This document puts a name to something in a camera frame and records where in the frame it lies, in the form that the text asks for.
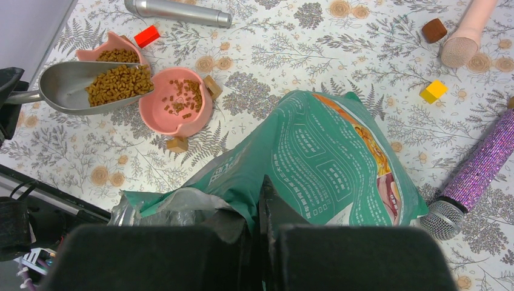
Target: wooden block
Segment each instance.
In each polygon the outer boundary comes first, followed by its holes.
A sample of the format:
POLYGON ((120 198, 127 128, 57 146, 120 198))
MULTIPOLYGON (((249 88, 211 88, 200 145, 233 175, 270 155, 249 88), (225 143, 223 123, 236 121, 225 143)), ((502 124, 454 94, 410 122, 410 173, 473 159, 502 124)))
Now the wooden block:
POLYGON ((188 149, 187 138, 173 138, 166 141, 166 148, 174 153, 183 153, 188 149))
POLYGON ((223 92, 223 90, 221 90, 220 86, 216 84, 216 82, 211 76, 205 77, 204 82, 205 86, 207 87, 207 90, 210 93, 212 100, 216 100, 216 98, 221 95, 221 92, 223 92))
POLYGON ((429 104, 432 104, 437 101, 437 99, 439 99, 443 94, 445 94, 446 91, 448 91, 448 88, 443 83, 441 83, 441 81, 435 80, 419 95, 429 104))
POLYGON ((130 42, 132 45, 134 45, 134 43, 133 43, 133 42, 131 42, 131 40, 130 40, 130 39, 128 39, 128 37, 126 37, 126 36, 122 35, 122 36, 121 36, 121 38, 122 38, 122 39, 125 39, 126 41, 128 41, 128 42, 130 42))
POLYGON ((429 44, 433 44, 434 42, 441 40, 441 38, 448 33, 446 27, 444 27, 444 24, 439 18, 433 19, 429 21, 429 23, 425 24, 421 29, 421 32, 423 32, 423 35, 429 44))

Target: pink bowl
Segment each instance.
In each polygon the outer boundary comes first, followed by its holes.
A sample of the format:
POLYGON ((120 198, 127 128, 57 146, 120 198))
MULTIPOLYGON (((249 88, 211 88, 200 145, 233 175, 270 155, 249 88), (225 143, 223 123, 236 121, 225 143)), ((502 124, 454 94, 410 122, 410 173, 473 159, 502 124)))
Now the pink bowl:
POLYGON ((168 68, 157 73, 152 82, 155 88, 153 93, 139 100, 139 113, 148 127, 162 135, 185 138, 199 132, 207 124, 212 113, 212 99, 204 80, 198 74, 187 68, 168 68), (164 110, 166 105, 172 105, 170 95, 175 96, 173 102, 186 102, 183 96, 176 96, 177 86, 170 84, 171 80, 191 80, 200 83, 202 107, 199 112, 185 108, 178 114, 170 114, 168 110, 164 110), (191 117, 184 119, 182 116, 188 113, 191 113, 191 117))
POLYGON ((130 41, 126 41, 121 36, 117 35, 113 32, 107 32, 107 41, 104 42, 99 47, 95 48, 94 50, 77 50, 75 51, 75 54, 77 55, 77 58, 79 61, 96 61, 100 54, 103 51, 106 50, 114 50, 114 49, 126 49, 136 52, 139 57, 139 63, 148 65, 148 61, 145 59, 145 57, 139 52, 139 50, 136 48, 135 45, 133 45, 130 41))

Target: microphone grille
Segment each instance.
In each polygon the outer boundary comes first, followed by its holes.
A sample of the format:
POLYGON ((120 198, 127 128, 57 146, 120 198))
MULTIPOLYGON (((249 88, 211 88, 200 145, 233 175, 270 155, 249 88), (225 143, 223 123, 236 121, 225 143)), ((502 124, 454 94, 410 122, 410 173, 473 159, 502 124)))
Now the microphone grille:
POLYGON ((429 206, 429 214, 419 219, 434 238, 445 241, 461 232, 464 213, 446 201, 435 201, 429 206))
POLYGON ((476 42, 470 38, 452 38, 442 47, 441 62, 450 68, 466 65, 478 50, 476 42))
POLYGON ((136 1, 135 0, 125 0, 125 8, 135 15, 139 15, 138 10, 136 9, 136 1))

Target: white wall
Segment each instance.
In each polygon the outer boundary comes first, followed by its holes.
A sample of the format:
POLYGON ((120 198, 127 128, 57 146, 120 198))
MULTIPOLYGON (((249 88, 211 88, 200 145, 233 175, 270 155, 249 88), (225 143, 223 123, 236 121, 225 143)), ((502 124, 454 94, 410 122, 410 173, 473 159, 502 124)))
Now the white wall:
POLYGON ((0 69, 22 68, 22 80, 32 84, 76 2, 0 0, 0 69))

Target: pink microphone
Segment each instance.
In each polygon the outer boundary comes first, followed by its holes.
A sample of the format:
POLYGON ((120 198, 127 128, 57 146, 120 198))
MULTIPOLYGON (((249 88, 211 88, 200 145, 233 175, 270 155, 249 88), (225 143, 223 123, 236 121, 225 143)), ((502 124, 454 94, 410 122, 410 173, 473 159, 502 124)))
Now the pink microphone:
POLYGON ((444 43, 441 62, 450 68, 466 65, 480 47, 482 31, 497 0, 473 0, 457 31, 444 43))

